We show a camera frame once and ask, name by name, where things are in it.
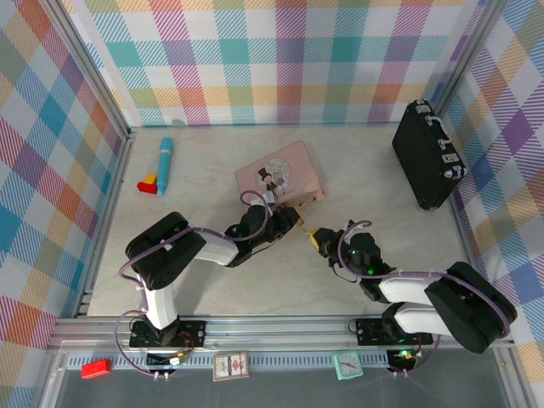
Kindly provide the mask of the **pink tin box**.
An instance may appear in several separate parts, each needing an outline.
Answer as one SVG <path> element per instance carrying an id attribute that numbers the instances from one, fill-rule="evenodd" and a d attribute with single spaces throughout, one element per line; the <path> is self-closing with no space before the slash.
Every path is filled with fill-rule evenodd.
<path id="1" fill-rule="evenodd" d="M 308 153 L 298 141 L 235 172 L 239 191 L 257 191 L 269 204 L 304 207 L 325 198 Z"/>

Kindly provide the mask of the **aluminium frame post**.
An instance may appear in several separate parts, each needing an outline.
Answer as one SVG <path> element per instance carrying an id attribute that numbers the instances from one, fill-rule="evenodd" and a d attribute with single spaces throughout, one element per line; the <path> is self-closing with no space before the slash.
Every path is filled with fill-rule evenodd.
<path id="1" fill-rule="evenodd" d="M 94 63 L 85 42 L 82 40 L 71 17 L 65 10 L 61 0 L 39 0 L 46 14 L 69 49 L 85 79 L 95 93 L 98 101 L 103 105 L 105 113 L 111 120 L 114 128 L 123 139 L 130 138 L 130 127 L 119 109 L 111 91 Z"/>
<path id="2" fill-rule="evenodd" d="M 446 113 L 507 3 L 508 0 L 464 2 L 426 90 L 439 116 Z"/>

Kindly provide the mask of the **black briefcase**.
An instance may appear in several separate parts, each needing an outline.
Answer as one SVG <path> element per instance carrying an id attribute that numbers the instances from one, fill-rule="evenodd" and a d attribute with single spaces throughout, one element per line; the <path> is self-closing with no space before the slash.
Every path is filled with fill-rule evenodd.
<path id="1" fill-rule="evenodd" d="M 392 147 L 419 207 L 434 210 L 446 201 L 468 170 L 429 101 L 410 102 Z"/>

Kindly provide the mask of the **blue marker pen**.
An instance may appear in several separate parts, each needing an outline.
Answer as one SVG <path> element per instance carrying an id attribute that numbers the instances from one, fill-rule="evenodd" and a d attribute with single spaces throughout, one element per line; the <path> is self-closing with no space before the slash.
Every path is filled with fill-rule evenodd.
<path id="1" fill-rule="evenodd" d="M 159 146 L 159 163 L 157 174 L 157 194 L 159 196 L 163 196 L 167 189 L 172 153 L 173 140 L 170 137 L 163 138 Z"/>

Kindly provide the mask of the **small red box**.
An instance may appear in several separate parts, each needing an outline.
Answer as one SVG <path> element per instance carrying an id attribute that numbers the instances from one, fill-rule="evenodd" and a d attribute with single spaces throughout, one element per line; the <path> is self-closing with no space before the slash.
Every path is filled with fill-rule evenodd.
<path id="1" fill-rule="evenodd" d="M 82 366 L 81 378 L 93 379 L 96 377 L 101 377 L 105 374 L 110 373 L 111 367 L 112 367 L 112 364 L 109 359 L 96 360 L 94 362 L 91 362 Z"/>

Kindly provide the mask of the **teal alarm clock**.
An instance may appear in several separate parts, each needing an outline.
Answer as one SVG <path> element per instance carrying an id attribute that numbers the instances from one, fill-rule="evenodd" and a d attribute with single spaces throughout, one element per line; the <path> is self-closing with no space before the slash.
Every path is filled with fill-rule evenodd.
<path id="1" fill-rule="evenodd" d="M 337 379 L 349 380 L 362 377 L 364 372 L 360 356 L 356 351 L 344 351 L 333 355 Z"/>

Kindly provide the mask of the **playing card box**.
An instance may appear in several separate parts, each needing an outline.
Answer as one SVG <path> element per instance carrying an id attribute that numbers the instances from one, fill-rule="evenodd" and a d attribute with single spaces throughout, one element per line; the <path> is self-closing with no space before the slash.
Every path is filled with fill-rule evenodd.
<path id="1" fill-rule="evenodd" d="M 220 382 L 249 377 L 247 352 L 216 354 L 212 358 L 213 381 Z"/>

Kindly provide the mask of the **aluminium frame rail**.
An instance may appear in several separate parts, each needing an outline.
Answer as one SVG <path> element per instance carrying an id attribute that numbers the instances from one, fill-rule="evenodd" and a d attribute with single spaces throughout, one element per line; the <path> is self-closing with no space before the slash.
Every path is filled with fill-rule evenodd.
<path id="1" fill-rule="evenodd" d="M 94 240 L 88 266 L 85 267 L 82 278 L 76 290 L 76 297 L 73 307 L 68 314 L 69 318 L 78 318 L 81 315 L 84 298 L 92 295 L 97 276 L 99 274 L 100 263 L 105 251 L 106 243 L 111 229 L 111 223 L 114 218 L 116 204 L 122 191 L 125 174 L 133 150 L 133 142 L 136 133 L 128 131 L 127 136 L 122 141 L 120 155 L 116 163 L 109 189 L 106 195 L 104 208 L 101 210 L 99 222 L 97 223 L 97 236 Z"/>
<path id="2" fill-rule="evenodd" d="M 494 348 L 509 408 L 535 408 L 535 398 L 515 348 Z"/>
<path id="3" fill-rule="evenodd" d="M 65 341 L 55 344 L 50 354 L 51 362 L 48 366 L 47 377 L 38 408 L 55 408 L 57 404 L 66 371 L 66 356 L 68 352 L 65 349 Z"/>
<path id="4" fill-rule="evenodd" d="M 204 351 L 339 351 L 357 349 L 352 315 L 183 316 L 206 322 Z M 60 319 L 49 351 L 114 351 L 114 330 L 128 346 L 129 317 Z"/>

